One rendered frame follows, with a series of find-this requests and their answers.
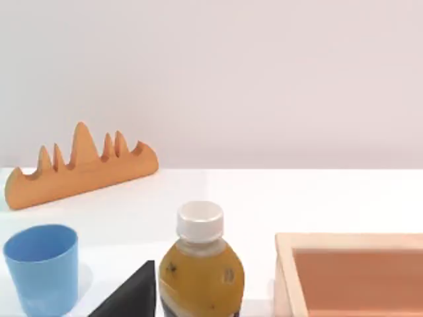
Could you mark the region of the shallow salmon-coloured box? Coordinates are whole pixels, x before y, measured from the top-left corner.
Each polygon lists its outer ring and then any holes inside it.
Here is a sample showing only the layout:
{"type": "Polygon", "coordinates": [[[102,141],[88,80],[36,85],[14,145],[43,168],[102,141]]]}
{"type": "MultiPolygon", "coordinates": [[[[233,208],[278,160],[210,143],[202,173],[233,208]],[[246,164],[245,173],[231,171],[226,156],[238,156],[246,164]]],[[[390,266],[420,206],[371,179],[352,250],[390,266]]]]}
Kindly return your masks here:
{"type": "Polygon", "coordinates": [[[423,317],[423,234],[278,233],[275,317],[423,317]]]}

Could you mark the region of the orange mountain-shaped wooden rack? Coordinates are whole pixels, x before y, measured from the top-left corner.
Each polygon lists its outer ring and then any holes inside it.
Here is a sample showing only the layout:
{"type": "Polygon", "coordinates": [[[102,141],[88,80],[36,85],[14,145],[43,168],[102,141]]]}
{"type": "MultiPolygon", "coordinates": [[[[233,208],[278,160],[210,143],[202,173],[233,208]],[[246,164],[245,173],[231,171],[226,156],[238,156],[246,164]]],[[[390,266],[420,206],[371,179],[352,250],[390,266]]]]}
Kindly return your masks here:
{"type": "Polygon", "coordinates": [[[73,132],[69,162],[65,162],[58,144],[50,156],[41,146],[35,171],[25,174],[16,167],[5,183],[5,202],[19,210],[57,201],[137,178],[150,176],[159,169],[155,151],[138,141],[130,150],[121,131],[104,137],[98,154],[88,127],[79,122],[73,132]]]}

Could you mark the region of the light blue cup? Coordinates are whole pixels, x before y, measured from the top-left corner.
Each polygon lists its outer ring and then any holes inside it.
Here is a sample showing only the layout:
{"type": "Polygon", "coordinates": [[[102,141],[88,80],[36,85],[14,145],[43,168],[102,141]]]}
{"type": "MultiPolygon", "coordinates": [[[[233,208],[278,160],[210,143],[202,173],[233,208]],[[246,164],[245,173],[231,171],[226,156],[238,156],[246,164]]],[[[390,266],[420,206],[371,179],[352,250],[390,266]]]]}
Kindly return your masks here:
{"type": "Polygon", "coordinates": [[[10,237],[3,255],[28,317],[62,317],[79,296],[79,238],[65,225],[38,225],[10,237]]]}

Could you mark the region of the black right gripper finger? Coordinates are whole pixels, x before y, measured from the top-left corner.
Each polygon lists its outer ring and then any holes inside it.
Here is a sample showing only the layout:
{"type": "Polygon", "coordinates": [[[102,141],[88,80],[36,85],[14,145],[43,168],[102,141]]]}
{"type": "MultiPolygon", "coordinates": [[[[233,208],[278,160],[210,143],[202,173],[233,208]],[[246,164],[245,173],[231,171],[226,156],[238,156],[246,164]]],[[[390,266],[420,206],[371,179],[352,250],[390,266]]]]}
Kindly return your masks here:
{"type": "Polygon", "coordinates": [[[155,317],[155,261],[146,261],[87,317],[155,317]]]}

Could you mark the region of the yellow bottle with white cap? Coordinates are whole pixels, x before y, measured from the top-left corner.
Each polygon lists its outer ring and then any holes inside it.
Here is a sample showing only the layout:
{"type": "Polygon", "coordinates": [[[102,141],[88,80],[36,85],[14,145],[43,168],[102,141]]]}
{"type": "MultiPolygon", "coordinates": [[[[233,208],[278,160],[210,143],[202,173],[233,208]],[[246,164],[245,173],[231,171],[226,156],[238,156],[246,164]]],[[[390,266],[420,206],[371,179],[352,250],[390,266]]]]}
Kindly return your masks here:
{"type": "Polygon", "coordinates": [[[245,271],[223,231],[223,209],[212,201],[189,201],[178,209],[178,240],[158,272],[165,317],[239,317],[245,271]]]}

